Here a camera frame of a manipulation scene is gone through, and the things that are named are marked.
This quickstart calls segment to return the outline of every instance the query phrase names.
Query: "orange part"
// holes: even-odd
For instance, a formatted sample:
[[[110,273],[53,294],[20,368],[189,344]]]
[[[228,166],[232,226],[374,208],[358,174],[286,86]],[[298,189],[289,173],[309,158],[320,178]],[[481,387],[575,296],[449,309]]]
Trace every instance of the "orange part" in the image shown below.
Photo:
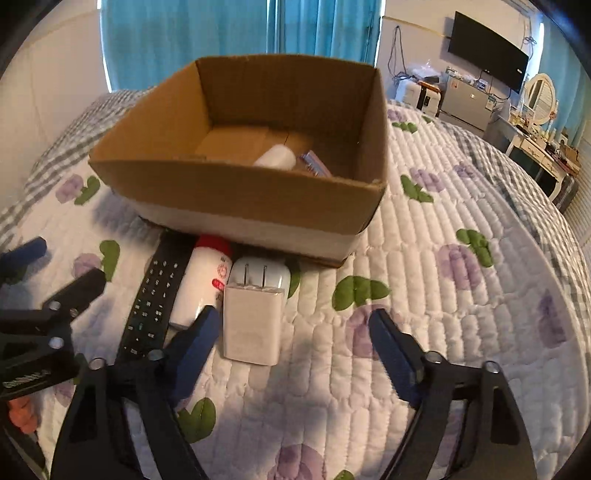
[[[13,408],[8,412],[8,417],[10,421],[14,423],[17,427],[22,427],[26,425],[33,416],[33,409],[32,408]]]
[[[21,426],[21,431],[26,434],[33,433],[37,429],[38,424],[37,416],[33,415],[27,423]]]
[[[10,408],[24,408],[30,400],[30,396],[15,398],[13,400],[9,400],[8,405]]]

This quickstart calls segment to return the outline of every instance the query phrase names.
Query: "bed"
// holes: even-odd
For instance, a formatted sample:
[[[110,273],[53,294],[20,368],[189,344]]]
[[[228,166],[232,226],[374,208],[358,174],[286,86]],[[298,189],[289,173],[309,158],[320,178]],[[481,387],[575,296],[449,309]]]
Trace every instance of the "bed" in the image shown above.
[[[93,176],[88,152],[143,94],[98,99],[36,162],[21,201],[0,216],[0,250],[37,235],[49,250],[2,286],[4,308],[37,307],[100,266],[103,242],[119,245],[104,295],[73,323],[87,361],[114,361],[161,233],[105,185],[78,201]],[[540,479],[552,478],[589,424],[591,289],[568,224],[531,178],[479,138],[395,102],[388,117],[382,204],[341,268],[292,267],[300,281],[286,308],[280,363],[231,362],[215,349],[193,395],[177,406],[213,480],[379,478],[411,415],[369,341],[367,318],[379,307],[425,350],[459,364],[501,364]],[[69,381],[35,396],[49,467],[74,389]],[[194,411],[206,421],[191,424]],[[131,404],[128,416],[142,471],[157,479]],[[450,419],[434,479],[453,448],[459,416]]]

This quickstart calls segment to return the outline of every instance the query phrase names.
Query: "white bottle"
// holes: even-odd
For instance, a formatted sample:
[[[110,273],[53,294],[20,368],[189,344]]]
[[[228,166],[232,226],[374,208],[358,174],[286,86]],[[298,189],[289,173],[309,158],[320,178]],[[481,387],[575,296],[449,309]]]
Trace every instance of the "white bottle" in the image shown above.
[[[206,305],[222,308],[223,289],[232,268],[231,255],[227,240],[213,235],[199,237],[178,288],[170,325],[184,330]]]

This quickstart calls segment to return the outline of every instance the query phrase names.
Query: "white appliance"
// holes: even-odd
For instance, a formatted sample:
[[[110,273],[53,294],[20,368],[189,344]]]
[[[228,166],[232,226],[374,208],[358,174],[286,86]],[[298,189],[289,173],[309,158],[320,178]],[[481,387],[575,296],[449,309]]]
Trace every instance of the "white appliance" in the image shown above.
[[[396,89],[396,100],[407,105],[417,106],[421,91],[422,87],[414,80],[400,80]]]
[[[491,120],[489,96],[463,81],[449,77],[439,120],[472,132],[482,138]]]
[[[426,82],[401,80],[396,89],[396,100],[415,106],[427,115],[436,116],[441,100],[439,89]]]

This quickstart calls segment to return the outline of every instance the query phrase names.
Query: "red bottle cap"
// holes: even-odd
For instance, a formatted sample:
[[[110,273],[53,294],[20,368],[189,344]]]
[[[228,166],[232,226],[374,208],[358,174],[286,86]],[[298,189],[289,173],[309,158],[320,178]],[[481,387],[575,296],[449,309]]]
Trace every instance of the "red bottle cap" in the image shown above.
[[[213,248],[227,257],[232,257],[232,246],[230,245],[230,242],[221,236],[202,235],[195,244],[195,248],[197,247]]]

